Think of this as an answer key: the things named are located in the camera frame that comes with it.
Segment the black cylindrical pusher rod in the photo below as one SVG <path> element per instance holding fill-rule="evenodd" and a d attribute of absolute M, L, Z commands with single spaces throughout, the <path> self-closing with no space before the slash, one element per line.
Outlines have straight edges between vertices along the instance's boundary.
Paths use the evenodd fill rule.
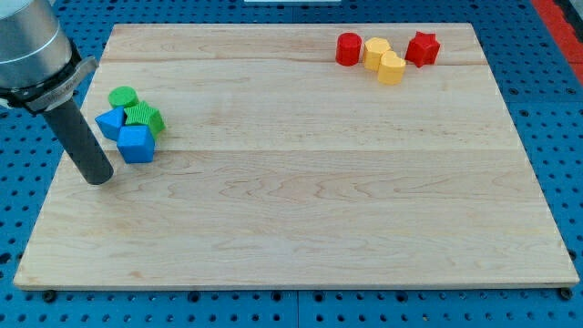
<path fill-rule="evenodd" d="M 100 185 L 114 170 L 73 98 L 42 113 L 81 176 L 91 185 Z"/>

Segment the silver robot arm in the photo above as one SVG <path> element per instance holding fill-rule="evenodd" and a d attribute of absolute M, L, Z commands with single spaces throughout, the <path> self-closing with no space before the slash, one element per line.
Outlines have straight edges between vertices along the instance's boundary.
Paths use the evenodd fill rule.
<path fill-rule="evenodd" d="M 1 105 L 40 115 L 92 185 L 114 173 L 74 93 L 98 67 L 79 54 L 47 0 L 1 3 Z"/>

